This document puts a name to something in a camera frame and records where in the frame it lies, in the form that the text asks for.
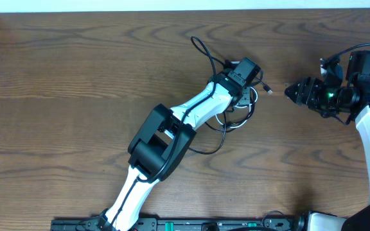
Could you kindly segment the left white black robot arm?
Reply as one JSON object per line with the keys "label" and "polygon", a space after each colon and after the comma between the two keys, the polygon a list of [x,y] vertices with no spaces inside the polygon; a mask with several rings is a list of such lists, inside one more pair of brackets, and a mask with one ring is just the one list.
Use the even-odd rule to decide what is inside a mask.
{"label": "left white black robot arm", "polygon": [[114,205],[99,217],[100,230],[129,230],[139,217],[150,191],[180,164],[197,129],[207,120],[236,105],[243,90],[261,74],[248,58],[214,73],[205,89],[189,101],[167,108],[157,105],[128,146],[130,158],[125,184]]}

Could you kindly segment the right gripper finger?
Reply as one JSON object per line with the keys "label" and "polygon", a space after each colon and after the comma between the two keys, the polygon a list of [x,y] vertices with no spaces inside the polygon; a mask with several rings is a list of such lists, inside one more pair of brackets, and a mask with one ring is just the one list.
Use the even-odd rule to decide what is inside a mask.
{"label": "right gripper finger", "polygon": [[285,96],[292,102],[297,103],[297,92],[296,91],[286,91]]}
{"label": "right gripper finger", "polygon": [[304,85],[305,85],[305,81],[304,80],[300,80],[300,81],[297,81],[291,85],[289,85],[286,89],[285,89],[285,93],[302,93],[303,92],[303,89],[304,89]]}

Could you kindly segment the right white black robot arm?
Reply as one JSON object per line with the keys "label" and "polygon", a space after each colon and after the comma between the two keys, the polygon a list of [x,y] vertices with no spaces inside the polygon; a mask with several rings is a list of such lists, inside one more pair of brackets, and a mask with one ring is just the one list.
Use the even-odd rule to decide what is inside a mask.
{"label": "right white black robot arm", "polygon": [[355,122],[366,158],[369,177],[369,204],[349,218],[310,211],[299,219],[296,230],[370,231],[370,51],[361,44],[348,49],[349,64],[344,72],[336,54],[321,60],[322,78],[303,78],[285,89],[297,105],[306,105],[323,118],[349,116],[345,125]]}

